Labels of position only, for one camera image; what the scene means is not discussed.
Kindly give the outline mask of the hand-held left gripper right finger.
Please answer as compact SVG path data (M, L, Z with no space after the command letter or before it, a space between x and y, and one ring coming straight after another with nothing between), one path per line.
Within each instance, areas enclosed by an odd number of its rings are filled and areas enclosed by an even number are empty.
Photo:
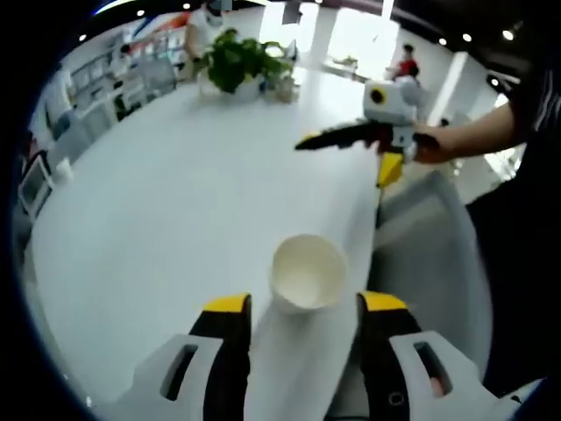
M357 294L359 356L371 420L490 420L499 399L477 366L399 298Z

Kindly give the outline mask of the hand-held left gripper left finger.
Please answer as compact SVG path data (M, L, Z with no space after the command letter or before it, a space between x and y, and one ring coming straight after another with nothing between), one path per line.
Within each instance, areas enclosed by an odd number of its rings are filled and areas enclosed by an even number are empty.
M210 301L189 333L137 365L131 387L103 406L103 419L242 420L251 332L249 293Z

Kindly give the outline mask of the person's right hand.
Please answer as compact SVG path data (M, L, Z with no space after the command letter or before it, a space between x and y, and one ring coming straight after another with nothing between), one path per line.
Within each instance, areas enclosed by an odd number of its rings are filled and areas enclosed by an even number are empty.
M440 164L454 158L454 130L448 126L416 125L415 161L421 164Z

